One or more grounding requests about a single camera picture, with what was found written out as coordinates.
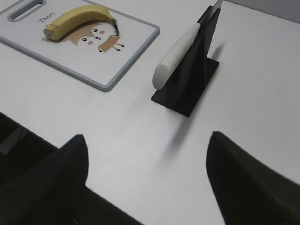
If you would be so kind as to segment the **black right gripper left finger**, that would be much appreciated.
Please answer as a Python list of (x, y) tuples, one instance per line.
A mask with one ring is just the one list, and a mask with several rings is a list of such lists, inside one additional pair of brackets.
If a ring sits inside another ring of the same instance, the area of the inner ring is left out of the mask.
[(88, 148), (75, 135), (61, 148), (26, 134), (0, 157), (3, 225), (136, 225), (86, 186)]

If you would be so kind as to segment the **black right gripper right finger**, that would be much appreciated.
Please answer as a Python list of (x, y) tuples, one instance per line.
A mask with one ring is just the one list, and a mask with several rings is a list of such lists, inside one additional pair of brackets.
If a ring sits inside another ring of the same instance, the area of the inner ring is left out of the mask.
[(227, 225), (298, 225), (300, 186), (219, 131), (210, 137), (206, 172)]

